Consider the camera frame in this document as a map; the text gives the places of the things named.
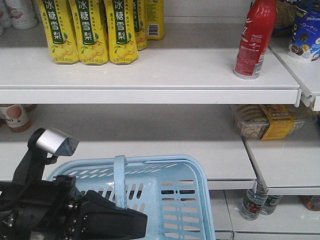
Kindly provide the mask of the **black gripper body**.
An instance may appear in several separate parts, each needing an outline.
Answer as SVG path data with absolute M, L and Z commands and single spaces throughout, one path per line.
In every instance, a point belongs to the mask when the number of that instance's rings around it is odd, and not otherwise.
M 0 183 L 2 240 L 74 240 L 82 197 L 76 177 L 58 175 L 53 181 L 26 185 Z

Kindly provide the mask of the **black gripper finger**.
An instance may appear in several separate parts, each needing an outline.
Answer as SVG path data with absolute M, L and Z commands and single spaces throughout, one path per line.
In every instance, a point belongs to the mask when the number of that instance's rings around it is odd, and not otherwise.
M 145 214 L 90 213 L 80 228 L 81 240 L 134 240 L 144 238 Z
M 87 216 L 92 223 L 146 224 L 148 216 L 136 210 L 117 207 L 110 200 L 89 190 L 81 202 L 81 214 Z

